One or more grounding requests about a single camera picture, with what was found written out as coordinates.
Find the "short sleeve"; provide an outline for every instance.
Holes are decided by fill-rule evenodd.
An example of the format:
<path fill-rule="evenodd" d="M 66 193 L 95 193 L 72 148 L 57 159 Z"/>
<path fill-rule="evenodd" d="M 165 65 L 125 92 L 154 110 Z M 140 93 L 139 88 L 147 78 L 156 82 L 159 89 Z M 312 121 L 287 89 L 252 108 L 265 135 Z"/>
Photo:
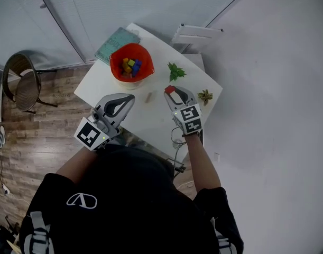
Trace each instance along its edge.
<path fill-rule="evenodd" d="M 47 174 L 44 177 L 23 219 L 19 238 L 21 246 L 23 246 L 26 236 L 33 232 L 30 213 L 35 211 L 42 212 L 45 225 L 50 224 L 52 219 L 61 212 L 68 197 L 74 190 L 74 183 L 64 176 Z"/>
<path fill-rule="evenodd" d="M 236 253 L 242 253 L 244 244 L 229 208 L 225 189 L 222 187 L 202 189 L 195 197 L 194 203 L 204 212 L 205 218 L 215 225 L 220 248 L 228 246 L 228 251 L 232 252 L 228 245 L 230 243 L 234 245 Z"/>

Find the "red bucket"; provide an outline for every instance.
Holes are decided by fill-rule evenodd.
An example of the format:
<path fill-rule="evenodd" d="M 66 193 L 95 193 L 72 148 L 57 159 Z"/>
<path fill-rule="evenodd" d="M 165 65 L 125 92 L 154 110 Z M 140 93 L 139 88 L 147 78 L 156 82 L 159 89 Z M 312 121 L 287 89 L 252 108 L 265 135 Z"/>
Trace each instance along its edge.
<path fill-rule="evenodd" d="M 125 79 L 122 75 L 122 64 L 124 58 L 138 59 L 142 62 L 139 72 L 132 79 Z M 129 43 L 116 50 L 114 53 L 111 54 L 109 62 L 113 76 L 118 81 L 124 83 L 136 83 L 142 81 L 147 76 L 154 73 L 153 62 L 149 52 L 137 43 Z"/>

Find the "teal book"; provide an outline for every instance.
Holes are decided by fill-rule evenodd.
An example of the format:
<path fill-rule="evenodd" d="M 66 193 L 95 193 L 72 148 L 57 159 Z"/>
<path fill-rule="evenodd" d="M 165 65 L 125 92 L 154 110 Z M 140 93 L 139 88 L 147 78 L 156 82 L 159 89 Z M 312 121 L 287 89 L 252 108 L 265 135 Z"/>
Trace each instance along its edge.
<path fill-rule="evenodd" d="M 95 56 L 109 65 L 109 57 L 113 52 L 126 44 L 139 42 L 140 38 L 137 35 L 127 31 L 124 28 L 118 28 L 118 30 L 115 31 L 99 48 L 99 50 L 95 53 Z"/>

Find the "white folding chair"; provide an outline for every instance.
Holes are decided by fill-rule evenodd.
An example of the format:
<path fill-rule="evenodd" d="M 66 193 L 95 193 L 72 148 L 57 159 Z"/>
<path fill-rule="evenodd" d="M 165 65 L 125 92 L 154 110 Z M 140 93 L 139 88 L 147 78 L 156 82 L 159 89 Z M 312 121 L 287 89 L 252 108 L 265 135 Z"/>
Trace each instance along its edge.
<path fill-rule="evenodd" d="M 201 70 L 205 71 L 204 62 L 199 49 L 215 41 L 221 32 L 222 29 L 202 28 L 200 26 L 184 25 L 182 23 L 174 34 L 170 46 L 174 47 L 175 44 L 181 44 L 182 46 L 180 49 L 176 48 L 181 53 L 189 46 L 191 47 L 191 50 L 194 49 L 196 52 L 199 52 L 191 54 L 184 53 L 183 55 Z"/>

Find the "wooden floor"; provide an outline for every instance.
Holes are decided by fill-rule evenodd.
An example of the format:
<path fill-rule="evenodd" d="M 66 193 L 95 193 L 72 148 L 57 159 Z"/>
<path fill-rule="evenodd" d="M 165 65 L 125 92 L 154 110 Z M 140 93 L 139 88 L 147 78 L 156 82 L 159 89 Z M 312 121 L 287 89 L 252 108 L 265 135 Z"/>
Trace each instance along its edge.
<path fill-rule="evenodd" d="M 40 98 L 57 104 L 58 108 L 36 104 L 36 114 L 15 108 L 13 102 L 3 96 L 3 125 L 6 143 L 0 149 L 3 163 L 3 182 L 13 196 L 4 196 L 0 183 L 0 225 L 6 226 L 5 216 L 14 224 L 21 224 L 27 208 L 43 177 L 56 172 L 80 148 L 73 137 L 80 119 L 89 114 L 90 106 L 79 99 L 74 91 L 89 67 L 59 70 L 41 75 Z M 193 198 L 196 194 L 190 163 L 184 174 L 174 181 L 180 190 Z"/>

